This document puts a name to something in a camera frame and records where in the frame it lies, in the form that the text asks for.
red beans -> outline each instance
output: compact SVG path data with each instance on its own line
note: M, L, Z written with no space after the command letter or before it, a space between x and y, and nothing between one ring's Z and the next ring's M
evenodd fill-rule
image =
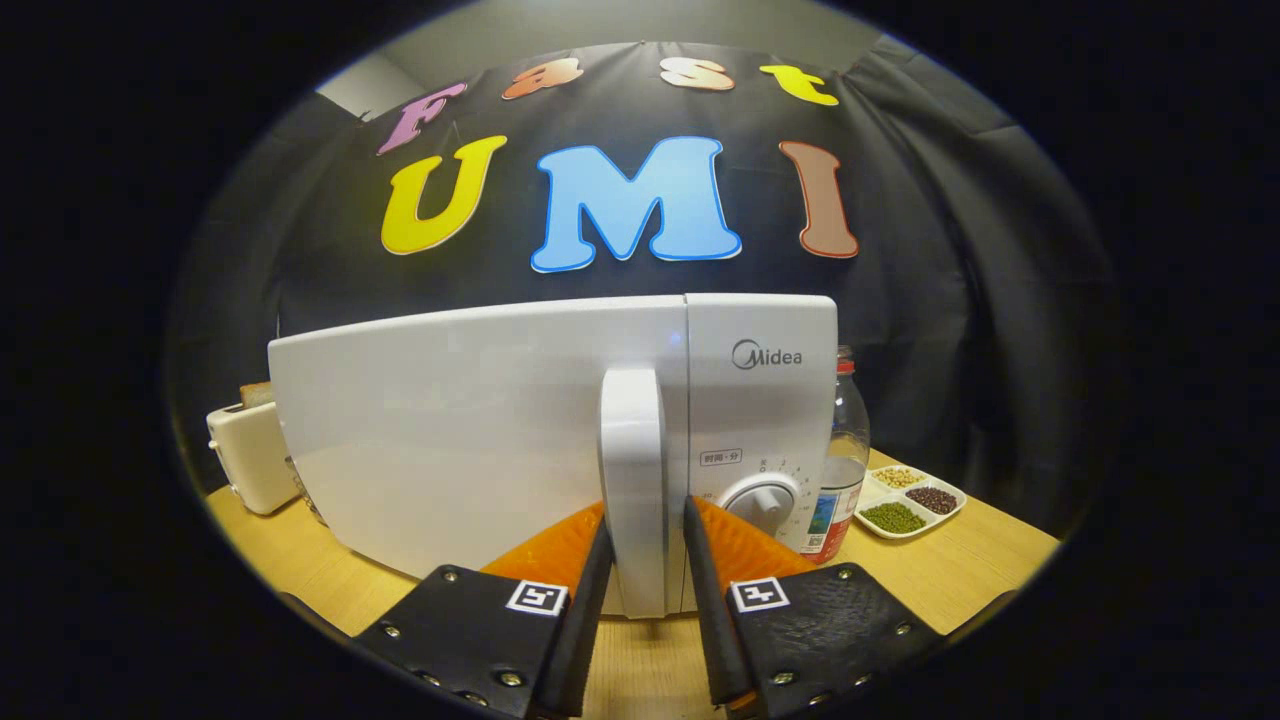
M955 496L938 488L909 489L906 491L906 497L910 497L938 515L947 515L956 509Z

white compartment tray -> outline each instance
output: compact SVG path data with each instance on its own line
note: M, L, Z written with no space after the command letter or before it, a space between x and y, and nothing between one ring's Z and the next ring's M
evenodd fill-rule
M918 480L904 488L890 487L877 478L877 474L890 469L906 470L911 475L916 477ZM915 488L937 488L945 491L955 496L956 509L952 510L951 512L947 512L946 515L938 515L937 512L933 512L932 510L924 507L923 505L911 500L910 497L906 497L906 491ZM960 510L964 509L966 501L968 496L960 492L955 486L952 486L951 483L942 482L938 478L934 478L933 475L923 470L916 470L915 468L908 465L887 465L884 468L877 468L874 470L867 471L867 478L863 482L863 491L861 495L858 497L858 509L854 511L854 516L858 518L858 521L865 525L867 529L869 529L870 532L876 533L882 538L904 539L915 537L920 533L928 532L941 525L942 523L946 523L948 519L954 518L957 512L960 512ZM915 512L922 520L924 520L924 527L918 530L913 530L910 533L891 533L888 530L881 529L878 525L876 525L876 523L872 523L867 518L863 518L863 510L876 507L878 505L887 505L890 502L901 502L902 505L905 505L911 512Z

plastic bottle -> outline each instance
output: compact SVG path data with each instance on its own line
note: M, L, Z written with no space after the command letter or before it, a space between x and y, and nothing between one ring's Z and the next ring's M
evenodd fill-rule
M854 386L852 354L841 345L836 351L836 407L822 489L809 521L809 536L800 547L800 555L814 565L828 562L845 541L863 491L870 447L870 420Z

white microwave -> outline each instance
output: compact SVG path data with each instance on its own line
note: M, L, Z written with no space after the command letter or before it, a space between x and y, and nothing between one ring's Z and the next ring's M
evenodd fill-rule
M836 305L666 295L449 310L273 341L289 454L339 542L479 569L599 500L603 612L695 610L685 496L792 550L831 438Z

wooden table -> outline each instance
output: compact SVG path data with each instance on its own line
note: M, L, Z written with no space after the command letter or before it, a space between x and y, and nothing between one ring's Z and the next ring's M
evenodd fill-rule
M868 468L893 464L873 450ZM209 509L270 587L297 596L347 634L364 630L417 584L339 544L301 501L261 518L223 487L209 496ZM831 564L858 562L945 634L1021 587L1056 547L1048 534L970 497L955 518L906 541L883 539L854 520ZM584 717L722 716L710 706L696 615L600 620Z

